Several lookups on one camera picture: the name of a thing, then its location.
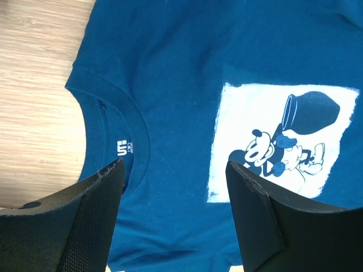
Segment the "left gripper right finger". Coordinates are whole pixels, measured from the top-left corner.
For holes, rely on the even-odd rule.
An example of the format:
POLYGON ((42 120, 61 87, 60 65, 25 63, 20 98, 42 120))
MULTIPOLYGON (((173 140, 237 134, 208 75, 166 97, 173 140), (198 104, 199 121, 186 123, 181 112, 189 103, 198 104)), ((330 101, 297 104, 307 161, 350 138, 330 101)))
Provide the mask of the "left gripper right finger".
POLYGON ((362 270, 362 209, 303 197, 234 161, 226 181, 245 271, 362 270))

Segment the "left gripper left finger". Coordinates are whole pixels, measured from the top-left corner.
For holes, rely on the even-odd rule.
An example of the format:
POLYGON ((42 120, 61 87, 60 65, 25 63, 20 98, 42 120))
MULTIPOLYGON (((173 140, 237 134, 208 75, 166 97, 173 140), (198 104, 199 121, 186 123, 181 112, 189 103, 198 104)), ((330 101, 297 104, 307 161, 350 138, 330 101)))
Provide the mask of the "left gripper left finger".
POLYGON ((124 178, 117 159, 56 193, 1 209, 1 271, 105 271, 124 178))

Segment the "blue printed t-shirt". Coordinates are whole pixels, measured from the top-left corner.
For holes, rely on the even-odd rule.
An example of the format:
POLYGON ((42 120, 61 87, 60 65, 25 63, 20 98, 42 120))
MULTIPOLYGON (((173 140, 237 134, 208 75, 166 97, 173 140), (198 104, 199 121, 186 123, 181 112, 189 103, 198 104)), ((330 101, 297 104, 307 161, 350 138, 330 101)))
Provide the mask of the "blue printed t-shirt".
POLYGON ((361 1, 96 1, 65 85, 117 158, 112 271, 242 264, 225 169, 362 206, 361 1))

